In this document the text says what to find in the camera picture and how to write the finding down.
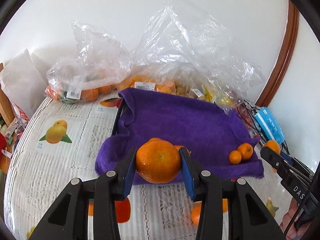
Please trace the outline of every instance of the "white wall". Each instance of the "white wall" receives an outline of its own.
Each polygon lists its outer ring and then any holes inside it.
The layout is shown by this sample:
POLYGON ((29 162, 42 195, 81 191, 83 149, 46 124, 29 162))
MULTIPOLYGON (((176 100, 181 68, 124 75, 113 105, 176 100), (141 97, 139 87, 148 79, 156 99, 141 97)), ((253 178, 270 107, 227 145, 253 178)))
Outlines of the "white wall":
MULTIPOLYGON (((104 26, 128 49, 140 41, 148 19, 165 0, 27 0, 0 36, 0 62, 28 48, 38 69, 75 53, 71 20, 104 26)), ((192 0, 237 36, 244 57, 261 66, 268 79, 282 44, 287 0, 192 0)), ((264 84, 250 92, 255 101, 264 84)))
POLYGON ((313 171, 320 159, 320 43, 300 15, 297 43, 288 70, 269 108, 290 154, 313 171))

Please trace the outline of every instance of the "metal screw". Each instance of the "metal screw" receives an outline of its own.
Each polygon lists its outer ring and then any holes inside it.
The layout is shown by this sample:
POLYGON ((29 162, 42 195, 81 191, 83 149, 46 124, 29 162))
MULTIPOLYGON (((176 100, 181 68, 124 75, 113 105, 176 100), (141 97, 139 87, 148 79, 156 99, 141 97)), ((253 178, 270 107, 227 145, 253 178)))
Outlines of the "metal screw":
POLYGON ((240 185, 244 185, 244 184, 246 183, 245 179, 243 179, 243 178, 237 179, 237 182, 238 182, 240 185))
POLYGON ((211 175, 211 172, 204 170, 204 171, 201 171, 201 175, 204 177, 209 177, 211 175))
POLYGON ((80 180, 78 178, 74 178, 71 180, 72 185, 77 185, 79 182, 80 182, 80 180))
POLYGON ((108 172, 107 172, 107 176, 108 176, 108 177, 113 177, 115 174, 116 174, 115 171, 108 171, 108 172))

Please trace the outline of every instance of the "barcode label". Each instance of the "barcode label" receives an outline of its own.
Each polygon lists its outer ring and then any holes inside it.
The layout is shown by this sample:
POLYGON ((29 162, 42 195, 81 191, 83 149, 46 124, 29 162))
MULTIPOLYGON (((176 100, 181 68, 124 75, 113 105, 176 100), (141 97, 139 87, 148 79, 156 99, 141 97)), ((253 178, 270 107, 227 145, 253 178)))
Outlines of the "barcode label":
POLYGON ((134 88, 141 89, 141 90, 147 90, 147 91, 154 91, 155 90, 155 83, 150 82, 135 82, 134 88))
POLYGON ((197 95, 197 97, 204 96, 204 94, 202 94, 199 89, 193 88, 193 89, 191 89, 191 91, 194 92, 197 95))
POLYGON ((12 158, 12 153, 9 153, 8 151, 6 150, 1 150, 2 154, 6 157, 8 157, 9 159, 12 158))
POLYGON ((76 91, 68 91, 66 98, 77 99, 79 100, 81 97, 81 90, 76 91))

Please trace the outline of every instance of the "blue package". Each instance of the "blue package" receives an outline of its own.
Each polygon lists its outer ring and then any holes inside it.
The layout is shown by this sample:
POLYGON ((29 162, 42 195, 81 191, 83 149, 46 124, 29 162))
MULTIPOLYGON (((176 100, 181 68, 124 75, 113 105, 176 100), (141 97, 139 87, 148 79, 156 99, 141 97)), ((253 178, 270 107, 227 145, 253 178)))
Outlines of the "blue package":
POLYGON ((254 118, 260 125, 268 140, 274 140, 278 144, 283 143, 284 135, 282 130, 268 108, 262 107, 254 118))

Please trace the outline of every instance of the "brown wooden trim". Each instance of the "brown wooden trim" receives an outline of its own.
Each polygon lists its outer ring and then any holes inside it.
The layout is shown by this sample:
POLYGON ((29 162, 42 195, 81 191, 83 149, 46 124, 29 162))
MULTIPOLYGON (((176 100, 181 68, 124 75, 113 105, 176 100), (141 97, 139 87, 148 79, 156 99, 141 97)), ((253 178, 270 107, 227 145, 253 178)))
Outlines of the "brown wooden trim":
MULTIPOLYGON (((3 70, 3 64, 0 63, 0 72, 3 70)), ((14 119, 13 111, 10 105, 10 101, 5 95, 5 93, 2 91, 0 86, 0 114, 3 117, 3 120, 5 121, 6 125, 9 127, 9 125, 12 123, 14 119)))
POLYGON ((294 46, 297 41, 298 28, 299 11, 293 3, 289 1, 288 22, 279 56, 268 82, 256 102, 257 106, 268 106, 276 94, 290 63, 294 46))

